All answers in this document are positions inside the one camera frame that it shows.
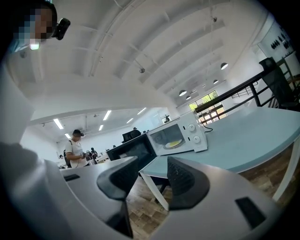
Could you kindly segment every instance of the bag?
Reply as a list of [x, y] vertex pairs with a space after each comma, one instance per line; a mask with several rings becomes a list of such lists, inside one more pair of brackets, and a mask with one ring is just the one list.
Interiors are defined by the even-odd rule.
[[72, 168], [72, 167], [71, 167], [70, 160], [67, 159], [67, 155], [66, 155], [66, 150], [65, 150], [65, 149], [64, 149], [64, 151], [63, 151], [63, 155], [64, 155], [64, 159], [65, 159], [65, 161], [66, 161], [67, 167], [68, 167], [68, 168]]

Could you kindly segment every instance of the microwave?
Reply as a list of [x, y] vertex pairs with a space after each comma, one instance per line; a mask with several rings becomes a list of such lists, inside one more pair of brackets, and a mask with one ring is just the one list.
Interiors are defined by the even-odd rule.
[[194, 111], [188, 112], [149, 131], [147, 136], [156, 155], [207, 150], [205, 131], [197, 119]]

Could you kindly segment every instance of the ceiling light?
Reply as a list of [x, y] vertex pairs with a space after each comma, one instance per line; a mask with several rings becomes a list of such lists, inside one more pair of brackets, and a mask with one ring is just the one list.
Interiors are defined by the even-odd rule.
[[228, 66], [228, 63], [223, 62], [221, 64], [221, 70], [225, 69]]
[[108, 116], [111, 114], [111, 110], [108, 110], [107, 112], [106, 112], [106, 114], [105, 114], [105, 116], [104, 116], [104, 118], [103, 118], [103, 121], [105, 121], [107, 118], [108, 118]]
[[186, 93], [187, 93], [187, 91], [181, 90], [181, 91], [179, 92], [179, 96], [181, 97], [181, 96], [185, 95]]
[[138, 112], [137, 115], [139, 115], [142, 111], [144, 111], [146, 109], [146, 107], [144, 107], [141, 111]]
[[53, 121], [56, 123], [59, 129], [63, 129], [63, 126], [58, 119], [53, 119]]
[[127, 123], [130, 123], [131, 121], [133, 120], [133, 118], [132, 119], [130, 119]]
[[37, 50], [37, 49], [39, 49], [39, 43], [37, 43], [37, 44], [30, 44], [30, 49], [31, 50]]

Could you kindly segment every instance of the ceiling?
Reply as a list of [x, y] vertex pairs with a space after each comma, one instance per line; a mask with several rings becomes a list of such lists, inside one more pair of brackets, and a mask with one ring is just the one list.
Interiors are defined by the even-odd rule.
[[59, 129], [54, 121], [35, 125], [35, 128], [47, 135], [52, 140], [60, 142], [67, 139], [65, 133], [68, 133], [70, 136], [72, 136], [72, 132], [75, 129], [81, 130], [85, 136], [91, 136], [114, 130], [116, 128], [129, 127], [132, 122], [127, 124], [128, 120], [131, 118], [138, 119], [148, 111], [148, 109], [146, 109], [137, 115], [140, 110], [141, 109], [112, 111], [105, 121], [103, 121], [103, 118], [106, 112], [95, 112], [70, 116], [59, 119], [60, 123], [64, 127], [63, 129]]
[[[81, 76], [83, 81], [96, 78], [142, 85], [171, 99], [176, 106], [227, 79], [232, 67], [250, 47], [259, 23], [265, 21], [265, 10], [250, 0], [53, 0], [59, 18], [71, 21], [63, 40], [44, 42], [38, 50], [26, 50], [22, 71], [12, 71], [14, 81], [42, 84], [55, 81], [58, 89], [62, 77]], [[221, 70], [221, 63], [229, 66]], [[39, 88], [32, 93], [41, 92]], [[179, 91], [188, 94], [179, 97]], [[66, 97], [55, 96], [59, 103]], [[118, 128], [140, 109], [113, 111], [111, 125]], [[106, 111], [61, 119], [70, 133], [75, 128], [97, 131]], [[59, 129], [46, 123], [53, 139]]]

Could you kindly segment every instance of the black chair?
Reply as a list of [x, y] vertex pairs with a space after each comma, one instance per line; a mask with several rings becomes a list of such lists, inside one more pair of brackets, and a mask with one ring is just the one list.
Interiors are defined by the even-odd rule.
[[278, 108], [300, 112], [299, 89], [295, 88], [294, 91], [291, 89], [289, 82], [285, 79], [285, 75], [274, 59], [266, 58], [259, 64], [264, 69], [262, 79], [278, 101]]

